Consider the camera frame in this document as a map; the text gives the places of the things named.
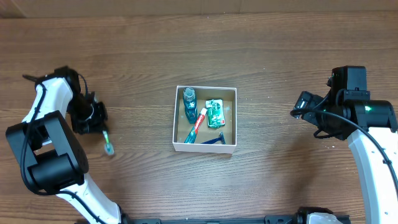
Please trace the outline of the green toothbrush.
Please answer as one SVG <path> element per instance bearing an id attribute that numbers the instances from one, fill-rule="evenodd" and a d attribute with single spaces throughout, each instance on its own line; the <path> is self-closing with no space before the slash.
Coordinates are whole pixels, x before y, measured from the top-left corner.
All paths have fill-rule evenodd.
<path id="1" fill-rule="evenodd" d="M 104 136 L 104 140 L 105 140 L 105 144 L 104 144 L 104 150 L 107 153 L 107 155 L 114 155 L 114 147 L 113 144 L 110 142 L 109 140 L 109 134 L 106 130 L 103 131 L 103 136 Z"/>

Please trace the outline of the teal mouthwash bottle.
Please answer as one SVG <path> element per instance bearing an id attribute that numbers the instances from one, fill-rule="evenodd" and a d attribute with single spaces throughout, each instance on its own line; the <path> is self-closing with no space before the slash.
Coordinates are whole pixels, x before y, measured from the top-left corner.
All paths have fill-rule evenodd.
<path id="1" fill-rule="evenodd" d="M 183 103 L 185 108 L 185 115 L 190 124 L 195 124 L 197 120 L 197 97 L 195 90 L 192 87 L 186 87 L 183 91 Z"/>

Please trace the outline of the red teal toothpaste tube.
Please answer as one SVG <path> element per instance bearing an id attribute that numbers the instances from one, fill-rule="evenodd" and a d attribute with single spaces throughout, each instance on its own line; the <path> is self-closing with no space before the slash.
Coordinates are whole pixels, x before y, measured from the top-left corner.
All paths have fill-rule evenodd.
<path id="1" fill-rule="evenodd" d="M 207 109 L 202 108 L 193 128 L 191 129 L 191 131 L 188 134 L 187 138 L 185 139 L 184 143 L 193 144 L 195 142 L 195 140 L 197 138 L 198 130 L 199 130 L 200 126 L 202 125 L 202 123 L 204 122 L 206 114 L 207 114 Z"/>

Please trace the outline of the blue toothbrush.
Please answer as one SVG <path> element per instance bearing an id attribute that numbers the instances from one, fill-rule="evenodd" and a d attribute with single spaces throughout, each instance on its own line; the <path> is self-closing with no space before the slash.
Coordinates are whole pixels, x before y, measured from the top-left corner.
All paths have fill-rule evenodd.
<path id="1" fill-rule="evenodd" d="M 222 144 L 226 144 L 223 132 L 220 132 L 220 134 L 217 138 L 202 142 L 202 144 L 214 144 L 216 142 L 221 142 Z"/>

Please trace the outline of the green white packet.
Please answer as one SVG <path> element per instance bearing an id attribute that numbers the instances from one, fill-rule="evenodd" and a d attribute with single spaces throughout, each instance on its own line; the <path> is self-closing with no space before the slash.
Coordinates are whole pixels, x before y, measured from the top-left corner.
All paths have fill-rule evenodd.
<path id="1" fill-rule="evenodd" d="M 223 111 L 223 100 L 212 99 L 205 102 L 209 128 L 220 128 L 226 124 Z"/>

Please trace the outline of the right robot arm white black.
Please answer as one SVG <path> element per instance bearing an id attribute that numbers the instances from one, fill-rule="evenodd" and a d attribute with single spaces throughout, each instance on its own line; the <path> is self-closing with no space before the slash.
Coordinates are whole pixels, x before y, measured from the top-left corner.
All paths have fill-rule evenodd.
<path id="1" fill-rule="evenodd" d="M 334 68 L 327 85 L 325 97 L 301 92 L 290 115 L 316 126 L 317 139 L 348 142 L 366 223 L 397 223 L 397 118 L 392 104 L 371 99 L 364 66 Z"/>

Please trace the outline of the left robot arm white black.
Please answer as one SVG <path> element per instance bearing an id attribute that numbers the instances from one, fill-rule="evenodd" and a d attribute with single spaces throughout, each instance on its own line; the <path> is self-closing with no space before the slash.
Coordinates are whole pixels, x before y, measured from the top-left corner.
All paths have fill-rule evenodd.
<path id="1" fill-rule="evenodd" d="M 35 84 L 34 103 L 21 123 L 6 130 L 24 185 L 33 194 L 64 199 L 88 223 L 122 223 L 120 206 L 89 175 L 88 158 L 76 138 L 102 134 L 106 153 L 114 154 L 104 103 L 95 93 L 81 90 L 84 77 L 68 66 L 24 78 Z"/>

